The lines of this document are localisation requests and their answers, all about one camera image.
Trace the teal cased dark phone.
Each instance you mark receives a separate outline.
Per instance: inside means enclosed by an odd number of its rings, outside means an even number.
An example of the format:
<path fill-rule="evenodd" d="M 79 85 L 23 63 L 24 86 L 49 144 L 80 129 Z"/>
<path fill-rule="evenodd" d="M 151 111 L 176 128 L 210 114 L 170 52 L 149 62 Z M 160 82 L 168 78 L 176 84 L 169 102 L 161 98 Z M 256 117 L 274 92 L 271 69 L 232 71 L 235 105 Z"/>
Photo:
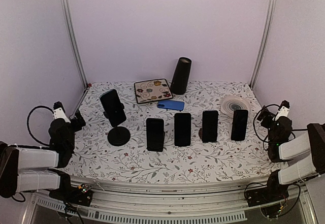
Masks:
<path fill-rule="evenodd" d="M 121 103 L 115 89 L 102 94 L 100 96 L 100 101 L 104 109 L 104 115 L 109 120 L 112 127 L 117 127 L 126 121 L 124 105 Z"/>

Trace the black tall phone holder stand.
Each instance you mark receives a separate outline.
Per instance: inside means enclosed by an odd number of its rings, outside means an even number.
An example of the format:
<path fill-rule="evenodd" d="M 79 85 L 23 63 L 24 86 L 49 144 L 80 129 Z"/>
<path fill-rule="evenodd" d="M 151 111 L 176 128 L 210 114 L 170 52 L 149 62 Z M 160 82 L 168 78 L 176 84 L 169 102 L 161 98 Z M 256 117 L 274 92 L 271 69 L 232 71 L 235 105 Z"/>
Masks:
<path fill-rule="evenodd" d="M 127 128 L 119 125 L 110 129 L 107 138 L 111 145 L 122 146 L 130 140 L 131 134 Z"/>

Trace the blue edged black phone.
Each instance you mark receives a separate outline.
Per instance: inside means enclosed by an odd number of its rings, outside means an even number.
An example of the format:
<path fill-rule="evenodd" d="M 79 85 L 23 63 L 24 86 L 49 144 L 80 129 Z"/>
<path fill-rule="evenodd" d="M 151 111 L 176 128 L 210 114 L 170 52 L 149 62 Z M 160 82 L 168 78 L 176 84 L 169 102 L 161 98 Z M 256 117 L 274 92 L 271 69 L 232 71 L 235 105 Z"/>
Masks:
<path fill-rule="evenodd" d="M 218 116 L 219 113 L 216 110 L 203 112 L 202 141 L 204 143 L 217 141 Z"/>

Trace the small black phone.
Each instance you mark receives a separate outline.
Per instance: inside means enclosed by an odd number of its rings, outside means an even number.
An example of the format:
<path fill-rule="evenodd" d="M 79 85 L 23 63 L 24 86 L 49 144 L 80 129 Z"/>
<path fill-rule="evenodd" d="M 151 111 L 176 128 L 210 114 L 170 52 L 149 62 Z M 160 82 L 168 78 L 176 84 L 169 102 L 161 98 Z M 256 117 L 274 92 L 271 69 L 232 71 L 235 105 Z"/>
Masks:
<path fill-rule="evenodd" d="M 164 120 L 160 118 L 146 119 L 147 150 L 162 152 L 164 149 L 165 131 Z"/>

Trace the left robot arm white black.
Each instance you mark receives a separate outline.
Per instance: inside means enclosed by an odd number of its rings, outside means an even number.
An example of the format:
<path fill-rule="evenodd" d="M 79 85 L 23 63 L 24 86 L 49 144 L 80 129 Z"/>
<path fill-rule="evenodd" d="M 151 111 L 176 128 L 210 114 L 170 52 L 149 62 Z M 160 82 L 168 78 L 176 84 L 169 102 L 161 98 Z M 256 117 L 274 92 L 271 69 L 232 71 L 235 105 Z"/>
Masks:
<path fill-rule="evenodd" d="M 78 190 L 71 185 L 65 168 L 75 149 L 75 133 L 86 122 L 77 110 L 68 119 L 62 109 L 53 111 L 50 124 L 49 147 L 8 145 L 1 142 L 1 197 L 11 198 L 16 193 L 48 189 L 54 198 L 72 200 Z"/>

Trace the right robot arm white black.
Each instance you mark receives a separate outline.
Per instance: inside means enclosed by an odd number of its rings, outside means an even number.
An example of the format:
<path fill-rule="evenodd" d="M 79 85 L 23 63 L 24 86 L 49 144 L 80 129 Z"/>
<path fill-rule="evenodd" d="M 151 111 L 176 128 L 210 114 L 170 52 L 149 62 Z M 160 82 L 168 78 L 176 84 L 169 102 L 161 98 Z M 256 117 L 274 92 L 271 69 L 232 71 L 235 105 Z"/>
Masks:
<path fill-rule="evenodd" d="M 261 126 L 267 129 L 267 136 L 262 142 L 268 145 L 269 160 L 285 163 L 302 155 L 305 157 L 270 174 L 262 194 L 268 202 L 279 197 L 283 188 L 324 174 L 324 124 L 310 123 L 304 129 L 294 130 L 288 118 L 289 107 L 278 106 L 274 114 L 268 110 L 272 106 L 263 106 L 253 119 L 253 126 L 260 121 Z"/>

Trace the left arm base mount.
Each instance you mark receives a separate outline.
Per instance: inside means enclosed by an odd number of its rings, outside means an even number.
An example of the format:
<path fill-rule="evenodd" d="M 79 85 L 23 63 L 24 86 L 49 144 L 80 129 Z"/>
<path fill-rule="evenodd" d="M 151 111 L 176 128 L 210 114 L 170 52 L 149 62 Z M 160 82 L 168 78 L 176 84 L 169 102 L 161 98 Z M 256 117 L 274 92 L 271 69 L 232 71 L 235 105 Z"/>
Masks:
<path fill-rule="evenodd" d="M 91 185 L 82 183 L 78 186 L 71 185 L 68 174 L 60 172 L 59 187 L 49 191 L 49 197 L 69 204 L 89 207 L 93 197 Z"/>

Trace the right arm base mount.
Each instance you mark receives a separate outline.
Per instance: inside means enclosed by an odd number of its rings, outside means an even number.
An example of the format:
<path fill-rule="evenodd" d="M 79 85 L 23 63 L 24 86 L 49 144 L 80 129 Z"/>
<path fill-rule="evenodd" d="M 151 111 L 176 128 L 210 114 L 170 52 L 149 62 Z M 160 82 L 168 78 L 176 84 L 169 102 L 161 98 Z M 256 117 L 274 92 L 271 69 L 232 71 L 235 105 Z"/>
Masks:
<path fill-rule="evenodd" d="M 268 178 L 267 184 L 261 188 L 255 188 L 248 190 L 250 183 L 244 190 L 244 198 L 248 203 L 249 207 L 272 203 L 275 201 L 285 200 L 289 197 L 288 185 L 281 185 L 279 182 L 280 170 L 274 171 Z"/>

